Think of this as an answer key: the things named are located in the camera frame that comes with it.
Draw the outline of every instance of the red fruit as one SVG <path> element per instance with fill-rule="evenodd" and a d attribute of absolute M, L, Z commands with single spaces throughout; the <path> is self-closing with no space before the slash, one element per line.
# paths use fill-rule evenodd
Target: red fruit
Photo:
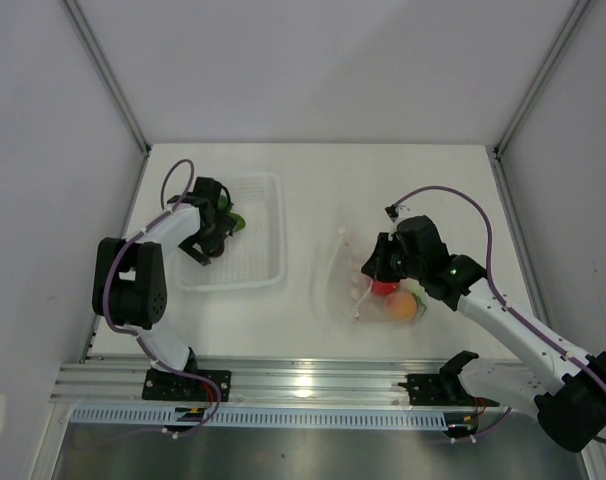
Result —
<path fill-rule="evenodd" d="M 385 283 L 385 282 L 372 282 L 372 293 L 374 295 L 380 295 L 382 297 L 389 295 L 390 293 L 396 292 L 399 288 L 398 283 Z"/>

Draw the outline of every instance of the white wall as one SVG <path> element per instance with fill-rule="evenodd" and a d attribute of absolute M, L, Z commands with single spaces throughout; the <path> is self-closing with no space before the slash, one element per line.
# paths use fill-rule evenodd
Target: white wall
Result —
<path fill-rule="evenodd" d="M 54 0 L 0 0 L 0 480 L 25 474 L 140 157 Z"/>
<path fill-rule="evenodd" d="M 505 167 L 553 323 L 592 352 L 606 350 L 606 0 Z"/>
<path fill-rule="evenodd" d="M 81 0 L 168 141 L 495 144 L 574 0 Z"/>

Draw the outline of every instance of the perforated metal strip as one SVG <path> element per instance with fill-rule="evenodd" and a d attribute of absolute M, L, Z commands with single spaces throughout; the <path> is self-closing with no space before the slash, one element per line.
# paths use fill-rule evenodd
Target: perforated metal strip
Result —
<path fill-rule="evenodd" d="M 74 423 L 125 425 L 191 425 L 174 407 L 84 405 L 74 410 Z M 335 428 L 357 430 L 447 430 L 441 412 L 224 408 L 211 426 L 269 428 Z"/>

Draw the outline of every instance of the white table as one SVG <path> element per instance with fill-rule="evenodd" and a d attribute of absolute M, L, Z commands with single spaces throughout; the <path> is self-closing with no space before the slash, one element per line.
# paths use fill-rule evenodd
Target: white table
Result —
<path fill-rule="evenodd" d="M 447 359 L 461 350 L 512 359 L 490 334 L 444 304 L 429 301 L 415 325 L 355 325 L 328 315 L 312 292 L 327 268 L 337 230 L 348 227 L 375 240 L 389 228 L 383 208 L 412 189 L 447 185 L 475 198 L 494 228 L 494 271 L 502 290 L 529 309 L 514 245 L 482 146 L 159 144 L 152 149 L 129 230 L 159 213 L 159 189 L 170 166 L 195 161 L 197 175 L 273 172 L 283 188 L 287 274 L 279 285 L 256 290 L 187 293 L 168 273 L 168 312 L 197 356 Z M 177 171 L 168 196 L 184 186 Z M 477 212 L 447 193 L 409 201 L 429 215 L 451 252 L 483 264 L 485 229 Z M 133 340 L 109 331 L 104 321 L 92 347 L 97 355 L 140 353 Z"/>

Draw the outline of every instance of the gray floor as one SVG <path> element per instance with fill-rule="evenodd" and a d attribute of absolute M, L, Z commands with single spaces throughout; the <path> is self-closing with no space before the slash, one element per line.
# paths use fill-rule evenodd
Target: gray floor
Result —
<path fill-rule="evenodd" d="M 205 428 L 171 440 L 113 425 L 70 428 L 56 480 L 84 479 L 584 479 L 580 456 L 524 417 L 508 418 L 476 445 L 441 434 L 394 431 Z"/>

